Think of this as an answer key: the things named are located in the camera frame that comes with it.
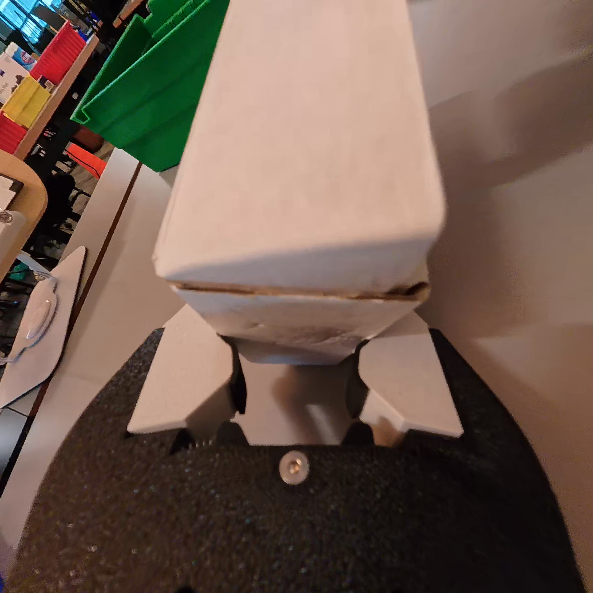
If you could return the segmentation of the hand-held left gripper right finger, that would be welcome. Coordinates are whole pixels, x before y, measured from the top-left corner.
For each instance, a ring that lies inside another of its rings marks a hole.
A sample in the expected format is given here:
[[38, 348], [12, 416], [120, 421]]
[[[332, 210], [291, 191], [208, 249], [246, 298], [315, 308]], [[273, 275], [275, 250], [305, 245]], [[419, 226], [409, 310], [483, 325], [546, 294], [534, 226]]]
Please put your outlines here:
[[358, 375], [367, 388], [359, 419], [376, 445], [395, 447], [410, 431], [463, 434], [428, 326], [416, 313], [360, 349]]

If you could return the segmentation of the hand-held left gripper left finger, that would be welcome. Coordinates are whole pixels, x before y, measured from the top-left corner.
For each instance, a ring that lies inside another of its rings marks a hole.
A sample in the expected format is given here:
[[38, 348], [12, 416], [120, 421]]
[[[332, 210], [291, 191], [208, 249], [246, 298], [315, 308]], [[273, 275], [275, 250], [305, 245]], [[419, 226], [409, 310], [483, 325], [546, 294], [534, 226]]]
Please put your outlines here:
[[185, 429], [195, 441], [210, 441], [246, 403], [236, 348], [185, 305], [164, 325], [127, 432]]

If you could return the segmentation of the white cardboard mailer box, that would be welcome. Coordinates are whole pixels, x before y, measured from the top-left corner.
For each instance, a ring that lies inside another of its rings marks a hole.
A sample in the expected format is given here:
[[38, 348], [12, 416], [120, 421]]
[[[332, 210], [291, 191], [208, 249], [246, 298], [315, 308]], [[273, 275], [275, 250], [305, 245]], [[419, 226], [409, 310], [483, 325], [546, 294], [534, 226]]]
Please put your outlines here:
[[427, 299], [445, 217], [407, 1], [231, 1], [157, 276], [245, 359], [333, 365]]

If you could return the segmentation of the green plastic bin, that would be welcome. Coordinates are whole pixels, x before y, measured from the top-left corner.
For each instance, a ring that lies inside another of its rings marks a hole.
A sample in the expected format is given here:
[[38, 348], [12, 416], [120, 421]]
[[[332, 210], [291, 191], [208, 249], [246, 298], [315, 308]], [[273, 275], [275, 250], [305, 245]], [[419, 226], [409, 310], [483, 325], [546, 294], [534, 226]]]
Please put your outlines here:
[[72, 119], [160, 173], [180, 164], [229, 1], [149, 1]]

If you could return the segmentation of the white stand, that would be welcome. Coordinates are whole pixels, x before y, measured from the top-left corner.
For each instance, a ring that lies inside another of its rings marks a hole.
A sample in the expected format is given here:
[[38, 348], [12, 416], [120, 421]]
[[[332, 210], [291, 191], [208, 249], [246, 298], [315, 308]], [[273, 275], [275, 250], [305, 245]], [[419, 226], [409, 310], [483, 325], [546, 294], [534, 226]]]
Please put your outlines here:
[[12, 349], [1, 358], [1, 407], [38, 387], [54, 371], [65, 345], [86, 259], [78, 247], [31, 292]]

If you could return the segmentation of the red storage bin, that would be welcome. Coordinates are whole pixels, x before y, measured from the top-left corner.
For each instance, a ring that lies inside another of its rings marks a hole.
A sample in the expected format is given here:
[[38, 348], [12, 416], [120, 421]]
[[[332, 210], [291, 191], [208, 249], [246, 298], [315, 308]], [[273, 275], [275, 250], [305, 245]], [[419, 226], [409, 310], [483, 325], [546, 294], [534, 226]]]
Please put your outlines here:
[[25, 138], [27, 128], [9, 119], [1, 112], [1, 150], [15, 154], [19, 144]]
[[31, 78], [59, 85], [85, 47], [86, 39], [66, 20], [30, 71]]

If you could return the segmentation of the yellow storage bin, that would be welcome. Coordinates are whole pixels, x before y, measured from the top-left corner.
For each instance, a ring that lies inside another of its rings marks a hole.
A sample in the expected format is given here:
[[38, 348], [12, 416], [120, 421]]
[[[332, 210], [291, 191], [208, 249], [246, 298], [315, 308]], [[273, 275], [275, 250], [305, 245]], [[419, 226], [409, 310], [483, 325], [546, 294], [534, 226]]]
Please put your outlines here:
[[51, 92], [27, 76], [1, 108], [1, 113], [12, 122], [29, 129], [50, 97]]

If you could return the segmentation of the printed white carton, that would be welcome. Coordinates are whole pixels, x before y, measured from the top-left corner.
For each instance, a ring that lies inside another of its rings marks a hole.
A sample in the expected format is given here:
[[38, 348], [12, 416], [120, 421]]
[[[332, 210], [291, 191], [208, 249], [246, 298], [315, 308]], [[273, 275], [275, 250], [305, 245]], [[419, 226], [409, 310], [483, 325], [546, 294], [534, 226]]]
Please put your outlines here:
[[15, 42], [9, 43], [1, 53], [1, 105], [7, 103], [12, 93], [29, 76], [37, 64], [36, 55], [30, 55]]

